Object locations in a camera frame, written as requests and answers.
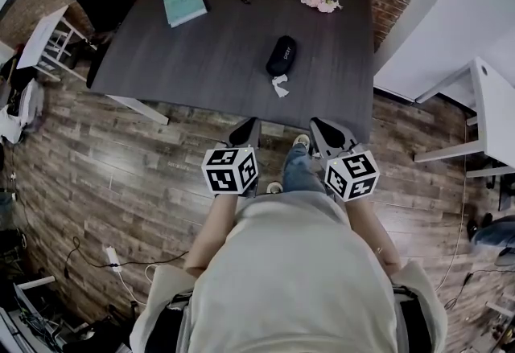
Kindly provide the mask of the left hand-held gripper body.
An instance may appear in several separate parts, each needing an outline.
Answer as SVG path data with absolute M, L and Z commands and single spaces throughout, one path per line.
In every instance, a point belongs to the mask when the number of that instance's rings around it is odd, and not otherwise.
M 256 117 L 236 123 L 206 151 L 202 171 L 208 189 L 215 195 L 254 197 L 258 188 L 258 161 L 262 123 Z

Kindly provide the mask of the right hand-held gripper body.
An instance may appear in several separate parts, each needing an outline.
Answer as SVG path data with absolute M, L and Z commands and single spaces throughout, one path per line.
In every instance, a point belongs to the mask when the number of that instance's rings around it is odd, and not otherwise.
M 313 156 L 324 170 L 323 180 L 335 197 L 344 202 L 371 195 L 380 172 L 372 153 L 350 129 L 313 117 L 310 120 Z

